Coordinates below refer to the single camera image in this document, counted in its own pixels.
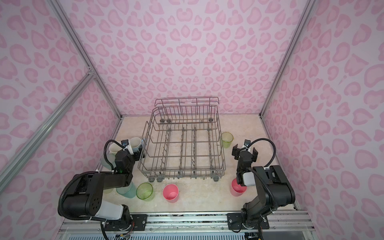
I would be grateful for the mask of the green transparent plastic cup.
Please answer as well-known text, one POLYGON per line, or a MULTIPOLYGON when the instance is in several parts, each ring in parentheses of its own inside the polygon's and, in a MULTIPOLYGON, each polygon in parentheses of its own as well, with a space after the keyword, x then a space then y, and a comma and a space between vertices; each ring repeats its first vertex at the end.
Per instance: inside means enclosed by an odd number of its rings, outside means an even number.
POLYGON ((155 197, 154 188, 150 183, 142 183, 137 187, 136 196, 143 201, 150 202, 155 197))

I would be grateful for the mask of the light green ceramic mug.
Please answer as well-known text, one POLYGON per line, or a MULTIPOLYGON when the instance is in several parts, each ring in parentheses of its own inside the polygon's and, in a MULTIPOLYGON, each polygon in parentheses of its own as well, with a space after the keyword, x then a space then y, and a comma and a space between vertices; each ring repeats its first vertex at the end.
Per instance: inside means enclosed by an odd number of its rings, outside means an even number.
POLYGON ((109 146, 109 151, 113 155, 116 155, 121 150, 122 148, 118 146, 116 143, 111 143, 111 145, 109 146))

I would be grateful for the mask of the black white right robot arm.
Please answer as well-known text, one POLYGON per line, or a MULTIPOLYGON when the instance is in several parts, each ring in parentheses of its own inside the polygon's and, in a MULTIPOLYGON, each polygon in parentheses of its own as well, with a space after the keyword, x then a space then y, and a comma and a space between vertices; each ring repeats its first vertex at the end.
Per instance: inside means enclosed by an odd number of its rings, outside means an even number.
POLYGON ((296 195, 281 166, 253 167, 258 157, 258 152, 253 149, 249 152, 246 148, 232 149, 232 156, 238 161, 236 184, 240 188, 255 187, 257 196, 245 203, 240 215, 235 217, 231 229, 268 229, 267 216, 278 208, 293 204, 296 195))

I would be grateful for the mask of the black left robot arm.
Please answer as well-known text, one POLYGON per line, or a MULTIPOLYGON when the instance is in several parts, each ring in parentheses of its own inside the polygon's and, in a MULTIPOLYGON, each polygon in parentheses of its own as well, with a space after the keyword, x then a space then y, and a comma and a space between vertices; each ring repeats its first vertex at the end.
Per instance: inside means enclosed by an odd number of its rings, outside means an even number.
POLYGON ((141 154, 121 150, 116 154, 113 172, 84 172, 75 175, 64 187, 58 202, 60 216, 74 221, 92 220, 109 225, 132 225, 126 205, 116 205, 103 200, 105 190, 128 187, 133 179, 133 169, 141 154))

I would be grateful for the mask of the pale yellow plastic cup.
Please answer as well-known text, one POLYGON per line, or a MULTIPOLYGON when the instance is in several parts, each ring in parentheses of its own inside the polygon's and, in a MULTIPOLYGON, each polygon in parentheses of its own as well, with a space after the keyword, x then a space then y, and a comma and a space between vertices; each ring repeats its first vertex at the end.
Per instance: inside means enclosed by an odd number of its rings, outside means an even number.
POLYGON ((112 193, 113 191, 114 191, 114 188, 105 189, 105 190, 103 190, 103 194, 109 194, 109 193, 112 193))

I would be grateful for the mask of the yellow-green plastic cup right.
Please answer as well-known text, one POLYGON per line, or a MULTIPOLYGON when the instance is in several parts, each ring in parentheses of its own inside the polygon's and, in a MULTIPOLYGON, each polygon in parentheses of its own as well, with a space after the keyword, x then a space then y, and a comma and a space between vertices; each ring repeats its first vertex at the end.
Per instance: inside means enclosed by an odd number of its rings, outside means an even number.
POLYGON ((234 140, 234 136, 229 132, 224 132, 221 134, 221 142, 223 148, 229 148, 234 140))

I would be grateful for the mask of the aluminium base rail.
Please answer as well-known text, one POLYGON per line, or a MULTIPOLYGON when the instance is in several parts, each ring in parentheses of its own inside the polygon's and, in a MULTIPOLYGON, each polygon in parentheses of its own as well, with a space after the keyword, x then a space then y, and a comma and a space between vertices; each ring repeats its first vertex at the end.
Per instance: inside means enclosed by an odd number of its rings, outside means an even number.
MULTIPOLYGON (((106 231, 109 240, 257 240, 257 228, 245 228, 238 212, 135 213, 133 231, 106 231)), ((265 240, 316 240, 306 211, 279 210, 262 221, 265 240)))

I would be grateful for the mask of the teal plastic cup front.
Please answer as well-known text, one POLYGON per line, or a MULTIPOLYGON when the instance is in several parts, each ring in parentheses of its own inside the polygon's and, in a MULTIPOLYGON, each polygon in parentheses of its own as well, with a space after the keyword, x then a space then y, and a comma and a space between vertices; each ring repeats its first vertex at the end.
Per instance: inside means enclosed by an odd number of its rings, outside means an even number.
POLYGON ((133 199, 136 197, 137 187, 131 182, 127 187, 116 188, 116 191, 125 198, 133 199))

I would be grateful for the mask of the pink plastic cup centre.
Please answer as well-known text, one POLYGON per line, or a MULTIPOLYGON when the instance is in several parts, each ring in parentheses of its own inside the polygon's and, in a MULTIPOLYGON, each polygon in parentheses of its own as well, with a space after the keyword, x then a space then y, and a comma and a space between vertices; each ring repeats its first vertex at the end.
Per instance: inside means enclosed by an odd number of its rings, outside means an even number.
POLYGON ((175 203, 179 199, 179 188, 175 184, 168 184, 163 189, 163 197, 169 203, 175 203))

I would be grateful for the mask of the left aluminium frame strut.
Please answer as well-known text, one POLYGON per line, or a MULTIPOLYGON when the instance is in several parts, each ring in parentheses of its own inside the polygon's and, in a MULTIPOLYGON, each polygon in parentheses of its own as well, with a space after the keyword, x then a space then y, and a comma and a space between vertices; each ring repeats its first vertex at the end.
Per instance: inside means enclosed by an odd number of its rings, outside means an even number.
POLYGON ((27 161, 41 146, 51 131, 61 121, 69 108, 76 102, 88 85, 94 80, 94 71, 89 71, 83 79, 72 89, 72 91, 63 99, 57 108, 40 125, 29 140, 20 147, 19 151, 11 158, 10 162, 1 171, 1 193, 5 191, 8 185, 22 170, 27 161))

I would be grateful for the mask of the pink plastic cup right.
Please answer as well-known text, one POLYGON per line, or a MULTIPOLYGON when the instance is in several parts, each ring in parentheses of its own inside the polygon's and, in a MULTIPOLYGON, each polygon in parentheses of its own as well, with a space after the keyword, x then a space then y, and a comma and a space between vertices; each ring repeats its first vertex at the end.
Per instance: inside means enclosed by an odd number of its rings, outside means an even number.
POLYGON ((244 194, 247 190, 247 187, 241 186, 237 183, 237 179, 233 179, 230 186, 231 194, 234 197, 239 197, 244 194))

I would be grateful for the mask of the light blue ceramic mug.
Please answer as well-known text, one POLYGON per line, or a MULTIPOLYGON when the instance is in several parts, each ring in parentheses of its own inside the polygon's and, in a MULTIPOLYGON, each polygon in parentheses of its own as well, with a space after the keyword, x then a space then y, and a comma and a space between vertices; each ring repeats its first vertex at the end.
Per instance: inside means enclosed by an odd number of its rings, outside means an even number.
POLYGON ((142 139, 139 137, 133 137, 129 139, 130 146, 134 153, 138 152, 141 145, 142 145, 142 139))

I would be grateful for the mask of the pink plastic cup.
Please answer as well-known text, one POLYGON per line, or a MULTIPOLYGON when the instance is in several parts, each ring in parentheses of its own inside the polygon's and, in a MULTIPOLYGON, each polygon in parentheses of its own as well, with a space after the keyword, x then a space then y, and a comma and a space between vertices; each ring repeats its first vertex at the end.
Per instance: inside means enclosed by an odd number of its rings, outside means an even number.
POLYGON ((234 197, 239 197, 244 194, 247 190, 247 187, 241 186, 237 183, 237 179, 233 179, 230 186, 231 194, 234 197))
POLYGON ((175 184, 168 184, 163 189, 163 197, 169 203, 175 203, 179 199, 179 188, 175 184))

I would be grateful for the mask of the teal textured plastic cup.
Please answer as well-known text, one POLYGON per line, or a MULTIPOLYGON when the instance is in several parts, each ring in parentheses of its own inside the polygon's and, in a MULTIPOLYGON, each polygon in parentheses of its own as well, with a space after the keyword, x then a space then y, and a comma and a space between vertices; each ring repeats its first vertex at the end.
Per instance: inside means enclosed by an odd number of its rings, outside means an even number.
POLYGON ((103 165, 105 168, 107 168, 108 170, 112 170, 112 169, 114 169, 114 168, 116 167, 116 163, 115 163, 116 155, 109 153, 109 154, 106 154, 106 156, 107 156, 108 161, 113 165, 113 167, 111 167, 111 166, 107 163, 107 161, 105 160, 105 158, 102 159, 102 165, 103 165))

